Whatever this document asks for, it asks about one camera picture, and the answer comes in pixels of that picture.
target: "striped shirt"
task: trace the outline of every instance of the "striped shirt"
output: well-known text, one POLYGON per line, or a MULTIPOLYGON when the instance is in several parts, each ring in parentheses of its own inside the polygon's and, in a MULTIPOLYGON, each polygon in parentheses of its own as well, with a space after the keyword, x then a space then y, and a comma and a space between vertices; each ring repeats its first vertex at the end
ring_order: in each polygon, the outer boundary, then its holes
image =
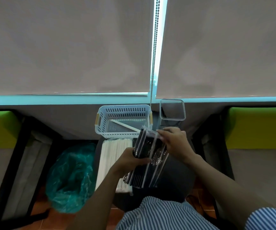
MULTIPOLYGON (((145 197, 139 208, 126 212, 116 229, 218 229, 186 201, 162 201, 145 197)), ((261 208, 248 218, 247 230, 276 230, 276 209, 261 208)))

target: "shirt sleeve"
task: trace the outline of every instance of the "shirt sleeve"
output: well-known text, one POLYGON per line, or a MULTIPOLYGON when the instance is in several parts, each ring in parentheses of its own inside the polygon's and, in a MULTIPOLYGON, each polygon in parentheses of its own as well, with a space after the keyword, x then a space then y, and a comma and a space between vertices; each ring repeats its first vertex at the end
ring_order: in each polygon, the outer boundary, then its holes
POLYGON ((265 207, 251 213, 246 230, 276 230, 276 208, 265 207))

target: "teal trash bag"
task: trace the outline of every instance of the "teal trash bag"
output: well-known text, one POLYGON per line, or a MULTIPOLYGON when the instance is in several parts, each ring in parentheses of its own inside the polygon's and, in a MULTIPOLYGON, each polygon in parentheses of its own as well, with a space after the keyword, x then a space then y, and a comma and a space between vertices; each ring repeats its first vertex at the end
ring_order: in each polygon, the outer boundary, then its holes
POLYGON ((93 160, 96 145, 83 143, 62 152, 48 172, 45 192, 52 207, 76 213, 95 190, 93 160))

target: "forearm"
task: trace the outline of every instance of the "forearm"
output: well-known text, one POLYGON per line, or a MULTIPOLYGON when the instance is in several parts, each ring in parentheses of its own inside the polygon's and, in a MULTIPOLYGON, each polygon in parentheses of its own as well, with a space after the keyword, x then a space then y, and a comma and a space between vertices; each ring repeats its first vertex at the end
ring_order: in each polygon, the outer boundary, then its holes
POLYGON ((67 230, 106 229, 118 181, 119 175, 110 169, 101 185, 77 213, 75 220, 67 230))
POLYGON ((255 210, 272 206, 210 166, 198 155, 185 163, 194 170, 224 211, 240 227, 245 226, 246 220, 255 210))

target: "orange tile floor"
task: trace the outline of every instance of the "orange tile floor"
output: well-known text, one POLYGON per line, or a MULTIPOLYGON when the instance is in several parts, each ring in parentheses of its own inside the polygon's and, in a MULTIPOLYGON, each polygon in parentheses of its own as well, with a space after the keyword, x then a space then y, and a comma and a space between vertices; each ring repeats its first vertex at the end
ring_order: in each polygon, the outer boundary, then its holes
MULTIPOLYGON (((32 215, 42 213, 46 209, 50 208, 50 202, 48 202, 45 196, 45 188, 42 187, 37 201, 33 207, 32 215)), ((203 215, 203 210, 209 216, 216 218, 215 211, 213 207, 213 198, 209 194, 208 190, 203 186, 200 180, 197 178, 194 183, 194 187, 190 195, 186 200, 196 208, 196 210, 203 215)), ((107 230, 115 229, 118 222, 122 219, 124 212, 116 207, 112 207, 107 223, 107 230)), ((40 220, 21 228, 21 230, 57 230, 57 229, 66 229, 70 222, 74 219, 75 214, 63 214, 50 209, 48 218, 40 220)))

